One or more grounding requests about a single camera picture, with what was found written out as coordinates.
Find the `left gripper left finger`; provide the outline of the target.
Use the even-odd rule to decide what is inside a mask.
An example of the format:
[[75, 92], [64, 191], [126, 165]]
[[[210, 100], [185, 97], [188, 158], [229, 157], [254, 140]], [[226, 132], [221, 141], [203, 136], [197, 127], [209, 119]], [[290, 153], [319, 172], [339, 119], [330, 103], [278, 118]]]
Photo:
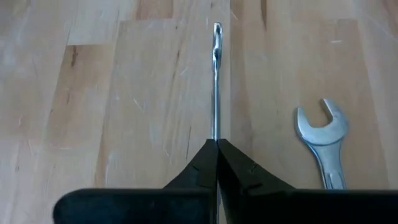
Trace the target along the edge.
[[61, 197], [54, 224], [217, 224], [218, 145], [208, 139], [161, 189], [80, 189]]

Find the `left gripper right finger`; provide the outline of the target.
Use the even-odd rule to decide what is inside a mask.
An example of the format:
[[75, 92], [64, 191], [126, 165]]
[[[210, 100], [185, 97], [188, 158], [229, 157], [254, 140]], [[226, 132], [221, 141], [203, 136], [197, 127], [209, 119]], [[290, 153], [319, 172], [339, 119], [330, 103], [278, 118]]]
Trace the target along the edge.
[[398, 224], [398, 190], [296, 189], [225, 139], [218, 180], [230, 224]]

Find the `silver combination wrench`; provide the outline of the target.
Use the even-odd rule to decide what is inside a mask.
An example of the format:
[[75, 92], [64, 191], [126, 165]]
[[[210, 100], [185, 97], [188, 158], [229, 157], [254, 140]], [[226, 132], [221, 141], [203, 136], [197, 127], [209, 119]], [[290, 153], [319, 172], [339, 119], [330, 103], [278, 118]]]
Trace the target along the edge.
[[213, 91], [212, 91], [212, 112], [211, 112], [211, 138], [219, 139], [220, 128], [220, 70], [223, 49], [223, 29], [220, 22], [215, 22], [213, 26], [212, 44], [212, 72], [213, 72]]
[[303, 108], [298, 107], [295, 110], [295, 131], [315, 156], [324, 188], [345, 189], [341, 146], [348, 132], [348, 122], [333, 101], [322, 98], [320, 103], [329, 123], [322, 127], [311, 126]]

